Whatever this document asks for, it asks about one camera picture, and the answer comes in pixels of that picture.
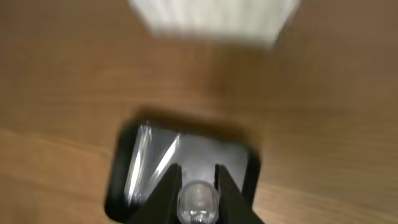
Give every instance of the wooden table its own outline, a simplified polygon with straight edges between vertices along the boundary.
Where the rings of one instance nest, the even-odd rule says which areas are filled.
[[[398,223],[398,1],[304,0],[273,49],[153,39],[124,0],[0,1],[0,222],[109,223],[143,106],[236,123],[268,224]]]

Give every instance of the white object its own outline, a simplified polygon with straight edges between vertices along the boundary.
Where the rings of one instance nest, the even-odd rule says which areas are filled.
[[[299,0],[129,0],[154,32],[272,44]]]

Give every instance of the wooden surface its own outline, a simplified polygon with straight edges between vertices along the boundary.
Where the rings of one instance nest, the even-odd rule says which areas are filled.
[[[398,1],[308,0],[271,50],[155,40],[124,0],[0,0],[0,223],[109,223],[143,106],[245,128],[268,224],[398,223]]]

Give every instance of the round glass object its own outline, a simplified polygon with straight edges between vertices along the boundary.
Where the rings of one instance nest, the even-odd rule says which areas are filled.
[[[208,182],[190,182],[178,193],[178,219],[183,224],[214,224],[218,220],[219,202],[220,195]]]

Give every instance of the white container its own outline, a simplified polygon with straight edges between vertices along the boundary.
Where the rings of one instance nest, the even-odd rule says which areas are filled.
[[[273,44],[299,0],[129,0],[156,33]]]

